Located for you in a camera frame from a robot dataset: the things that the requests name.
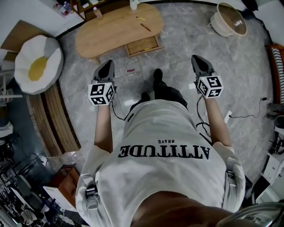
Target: power strip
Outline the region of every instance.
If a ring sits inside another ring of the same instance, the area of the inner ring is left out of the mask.
[[[189,84],[189,89],[194,89],[194,88],[196,88],[195,83]]]
[[[231,115],[232,112],[229,110],[224,118],[225,123],[227,124],[228,120],[230,119],[229,115]]]
[[[39,159],[42,161],[42,164],[43,164],[44,166],[46,166],[46,164],[47,164],[47,158],[46,158],[46,157],[43,157],[43,156],[39,156]]]

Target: wooden table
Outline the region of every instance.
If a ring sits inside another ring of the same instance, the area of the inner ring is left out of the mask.
[[[126,47],[129,57],[135,56],[162,48],[157,34],[163,26],[163,18],[154,6],[139,4],[137,10],[126,6],[82,25],[76,34],[76,48],[81,56],[97,63],[98,56],[120,46]]]

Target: marble floor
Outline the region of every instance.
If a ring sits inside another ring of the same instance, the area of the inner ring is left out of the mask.
[[[200,55],[209,60],[215,71],[222,77],[225,89],[217,99],[221,112],[228,110],[233,116],[258,114],[259,100],[272,98],[271,72],[264,48],[267,35],[257,20],[246,21],[248,33],[245,37],[225,38],[208,27],[215,6],[197,3],[162,3],[154,5],[163,16],[165,26],[159,41],[164,46],[137,57],[128,58],[124,48],[118,48],[102,56],[104,62],[112,59],[115,63],[115,83],[118,86],[114,99],[114,109],[118,116],[127,115],[131,105],[140,99],[143,91],[153,95],[152,74],[156,68],[162,69],[167,85],[180,90],[188,102],[189,113],[198,123],[196,90],[189,84],[195,80],[191,65],[191,55]],[[75,48],[75,29],[59,39],[64,52],[64,67],[59,78],[65,104],[82,145],[79,152],[80,170],[86,153],[94,143],[96,108],[87,97],[94,70],[98,67],[92,60],[79,56]],[[200,102],[200,113],[205,119],[204,104]],[[269,138],[273,133],[273,123],[264,118],[266,102],[261,103],[261,113],[257,119],[230,119],[227,126],[233,148],[239,156],[246,176],[256,181],[264,166]],[[112,112],[114,146],[123,133],[124,122]]]

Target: cable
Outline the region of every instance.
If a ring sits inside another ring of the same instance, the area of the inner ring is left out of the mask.
[[[111,105],[112,105],[112,110],[114,111],[114,102],[111,102]],[[118,116],[116,115],[115,111],[114,111],[114,114],[115,114],[115,116],[116,116],[118,119],[125,121],[125,118],[118,117]]]
[[[265,98],[262,98],[262,99],[259,101],[259,112],[258,112],[257,117],[256,117],[256,116],[254,116],[253,114],[250,114],[250,115],[248,115],[248,116],[239,116],[239,117],[232,117],[231,115],[229,115],[229,117],[230,117],[230,118],[246,118],[246,117],[254,117],[254,118],[258,118],[258,117],[259,117],[259,115],[260,115],[260,103],[261,103],[261,101],[265,101],[265,100],[267,100],[267,98],[266,98],[266,97],[265,97]]]
[[[36,154],[36,153],[31,153],[30,156],[26,155],[26,153],[24,152],[24,144],[23,144],[23,139],[22,137],[17,133],[18,137],[20,138],[21,140],[21,150],[23,152],[23,154],[27,157],[27,158],[30,158],[33,155],[37,156],[37,158],[43,163],[43,161],[40,159],[40,157]]]
[[[200,120],[200,123],[196,124],[196,127],[199,126],[199,125],[202,125],[203,129],[205,130],[206,135],[211,138],[210,134],[209,134],[209,133],[207,132],[207,130],[204,128],[204,125],[206,125],[206,126],[208,126],[208,127],[210,127],[210,126],[209,126],[209,124],[208,124],[207,122],[204,122],[204,120],[202,119],[202,117],[200,116],[199,111],[198,111],[198,103],[199,103],[199,101],[200,101],[202,98],[203,98],[203,96],[200,96],[199,99],[198,99],[198,101],[197,101],[197,104],[196,104],[197,115],[198,115],[199,120]]]

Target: marker cube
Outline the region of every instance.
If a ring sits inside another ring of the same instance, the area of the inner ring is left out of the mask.
[[[89,84],[88,98],[93,106],[109,105],[114,95],[112,83]]]
[[[197,83],[204,98],[219,97],[224,89],[221,76],[205,76],[200,77]]]

